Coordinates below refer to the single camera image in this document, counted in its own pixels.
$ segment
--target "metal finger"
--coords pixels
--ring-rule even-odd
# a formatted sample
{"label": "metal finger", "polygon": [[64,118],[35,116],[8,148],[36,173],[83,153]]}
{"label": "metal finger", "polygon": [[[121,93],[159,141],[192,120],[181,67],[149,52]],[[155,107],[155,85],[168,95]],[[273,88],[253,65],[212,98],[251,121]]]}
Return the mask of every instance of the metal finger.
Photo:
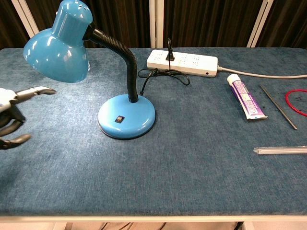
{"label": "metal finger", "polygon": [[6,126],[5,128],[0,130],[0,137],[8,135],[14,131],[16,131],[20,126],[22,126],[23,123],[20,121],[13,121],[9,126]]}
{"label": "metal finger", "polygon": [[20,146],[25,143],[28,139],[31,138],[29,134],[23,134],[13,140],[3,140],[0,138],[0,150],[12,149]]}
{"label": "metal finger", "polygon": [[56,91],[54,89],[45,87],[45,86],[37,86],[33,87],[27,90],[22,90],[16,93],[16,98],[11,101],[12,104],[17,104],[20,102],[27,101],[31,99],[35,95],[40,95],[40,94],[55,94]]}
{"label": "metal finger", "polygon": [[14,104],[12,104],[11,107],[5,111],[5,113],[10,115],[12,119],[18,120],[20,122],[25,122],[24,115],[20,112],[20,110]]}
{"label": "metal finger", "polygon": [[0,128],[6,126],[11,121],[11,117],[5,113],[0,114]]}

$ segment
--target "power strip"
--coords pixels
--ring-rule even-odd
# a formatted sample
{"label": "power strip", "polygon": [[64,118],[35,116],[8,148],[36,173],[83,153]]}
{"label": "power strip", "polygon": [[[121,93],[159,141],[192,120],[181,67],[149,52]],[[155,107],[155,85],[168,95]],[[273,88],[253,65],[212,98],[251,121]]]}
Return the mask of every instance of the power strip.
{"label": "power strip", "polygon": [[[197,54],[173,52],[174,61],[171,61],[171,69],[182,73],[214,78],[217,73],[217,57]],[[154,49],[147,59],[149,69],[169,69],[166,60],[168,51]]]}

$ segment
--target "curtain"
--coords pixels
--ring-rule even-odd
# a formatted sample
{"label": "curtain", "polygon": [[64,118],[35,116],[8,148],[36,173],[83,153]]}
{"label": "curtain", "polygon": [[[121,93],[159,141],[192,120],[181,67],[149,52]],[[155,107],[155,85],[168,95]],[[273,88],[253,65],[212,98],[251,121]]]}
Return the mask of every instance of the curtain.
{"label": "curtain", "polygon": [[0,50],[23,47],[30,39],[10,0],[0,0],[0,28]]}
{"label": "curtain", "polygon": [[256,46],[307,48],[307,0],[275,0]]}
{"label": "curtain", "polygon": [[246,47],[262,0],[165,0],[164,47]]}
{"label": "curtain", "polygon": [[[26,0],[39,30],[52,26],[60,0]],[[148,0],[83,0],[96,28],[128,47],[150,47]],[[98,47],[85,42],[86,47]]]}

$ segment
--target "table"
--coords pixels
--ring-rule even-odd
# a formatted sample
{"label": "table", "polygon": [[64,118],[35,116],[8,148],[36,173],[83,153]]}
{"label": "table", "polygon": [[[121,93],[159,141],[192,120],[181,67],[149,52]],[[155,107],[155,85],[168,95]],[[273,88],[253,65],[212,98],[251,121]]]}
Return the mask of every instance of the table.
{"label": "table", "polygon": [[[150,48],[132,48],[138,69]],[[307,51],[294,48],[186,47],[174,51],[216,56],[219,65],[274,75],[307,73]],[[190,76],[151,79],[144,92],[156,109],[146,135],[116,140],[97,122],[100,106],[124,94],[124,61],[108,49],[88,49],[91,70],[79,83],[48,79],[24,60],[23,50],[0,51],[0,86],[47,86],[18,107],[26,123],[22,146],[0,151],[0,221],[247,221],[307,220],[307,157],[260,156],[254,147],[306,145],[307,118],[292,111],[285,93],[307,80],[240,76],[265,120],[247,121],[226,81]],[[138,91],[144,79],[137,79]],[[293,130],[263,93],[262,84],[298,126]],[[291,101],[307,110],[306,95]]]}

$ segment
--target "desk lamp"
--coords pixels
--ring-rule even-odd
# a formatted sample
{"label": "desk lamp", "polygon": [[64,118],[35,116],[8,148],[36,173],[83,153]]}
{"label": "desk lamp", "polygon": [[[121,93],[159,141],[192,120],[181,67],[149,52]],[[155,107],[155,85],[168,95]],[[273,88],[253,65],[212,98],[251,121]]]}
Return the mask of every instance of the desk lamp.
{"label": "desk lamp", "polygon": [[52,28],[39,32],[24,46],[24,58],[51,79],[82,81],[89,67],[83,45],[86,40],[113,50],[127,65],[128,94],[113,97],[101,106],[98,123],[102,131],[117,139],[145,134],[154,125],[155,110],[148,99],[137,94],[135,57],[124,44],[95,29],[92,13],[83,2],[62,1]]}

